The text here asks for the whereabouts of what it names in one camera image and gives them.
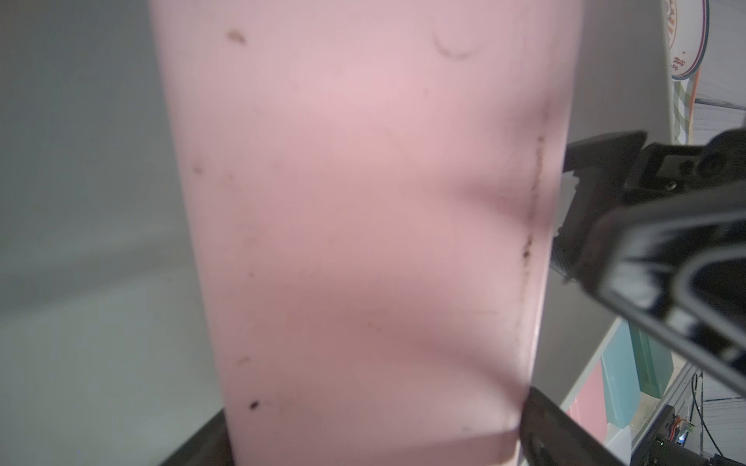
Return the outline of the green checkered cloth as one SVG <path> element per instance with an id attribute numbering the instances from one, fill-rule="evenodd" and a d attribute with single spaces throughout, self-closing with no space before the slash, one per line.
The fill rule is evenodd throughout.
<path id="1" fill-rule="evenodd" d="M 677 145 L 692 145 L 694 141 L 694 110 L 699 75 L 671 86 L 672 139 Z"/>

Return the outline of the orange patterned plate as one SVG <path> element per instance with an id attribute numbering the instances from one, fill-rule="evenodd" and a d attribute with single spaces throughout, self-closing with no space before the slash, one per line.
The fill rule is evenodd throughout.
<path id="1" fill-rule="evenodd" d="M 690 79 L 699 71 L 708 43 L 709 19 L 708 0 L 664 1 L 664 26 L 674 81 Z"/>

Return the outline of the teal pencil case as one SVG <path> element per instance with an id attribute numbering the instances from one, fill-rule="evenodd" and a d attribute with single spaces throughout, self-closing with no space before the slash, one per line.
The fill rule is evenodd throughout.
<path id="1" fill-rule="evenodd" d="M 633 342 L 627 322 L 621 322 L 601 356 L 606 417 L 609 423 L 628 426 L 641 400 Z"/>

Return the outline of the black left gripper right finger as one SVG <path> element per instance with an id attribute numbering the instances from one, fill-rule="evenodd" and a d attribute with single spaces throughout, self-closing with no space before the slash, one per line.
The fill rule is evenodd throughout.
<path id="1" fill-rule="evenodd" d="M 623 462 L 533 386 L 522 411 L 520 441 L 530 466 L 623 466 Z"/>

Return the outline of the translucent pink pencil case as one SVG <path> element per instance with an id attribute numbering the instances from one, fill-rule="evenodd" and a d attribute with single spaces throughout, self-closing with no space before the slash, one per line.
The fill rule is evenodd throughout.
<path id="1" fill-rule="evenodd" d="M 566 413 L 594 440 L 604 443 L 608 432 L 608 420 L 600 361 L 588 376 Z"/>

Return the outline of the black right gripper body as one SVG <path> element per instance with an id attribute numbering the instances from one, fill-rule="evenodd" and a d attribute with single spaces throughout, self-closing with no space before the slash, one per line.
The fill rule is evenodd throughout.
<path id="1" fill-rule="evenodd" d="M 659 143 L 645 147 L 626 180 L 626 202 L 716 188 L 745 180 L 745 130 L 720 133 L 704 146 Z"/>

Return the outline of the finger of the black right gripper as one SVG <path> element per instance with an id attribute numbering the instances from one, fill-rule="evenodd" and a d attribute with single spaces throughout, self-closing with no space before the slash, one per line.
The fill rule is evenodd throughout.
<path id="1" fill-rule="evenodd" d="M 640 155 L 645 131 L 614 132 L 569 144 L 563 172 L 577 179 L 569 209 L 553 239 L 550 267 L 574 280 L 586 239 L 596 221 L 621 203 L 627 176 Z"/>
<path id="2" fill-rule="evenodd" d="M 745 392 L 745 184 L 619 208 L 576 265 L 584 291 Z"/>

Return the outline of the grey plastic storage box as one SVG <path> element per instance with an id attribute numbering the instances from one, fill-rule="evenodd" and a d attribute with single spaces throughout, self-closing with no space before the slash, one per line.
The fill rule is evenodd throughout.
<path id="1" fill-rule="evenodd" d="M 157 465 L 225 411 L 153 1 L 1 5 L 1 461 Z M 567 142 L 671 137 L 660 1 L 581 1 Z M 559 405 L 616 325 L 547 274 Z"/>

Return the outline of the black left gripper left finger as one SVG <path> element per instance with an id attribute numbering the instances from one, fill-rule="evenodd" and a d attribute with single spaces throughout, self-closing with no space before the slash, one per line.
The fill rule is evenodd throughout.
<path id="1" fill-rule="evenodd" d="M 233 466 L 225 412 L 219 411 L 161 466 Z"/>

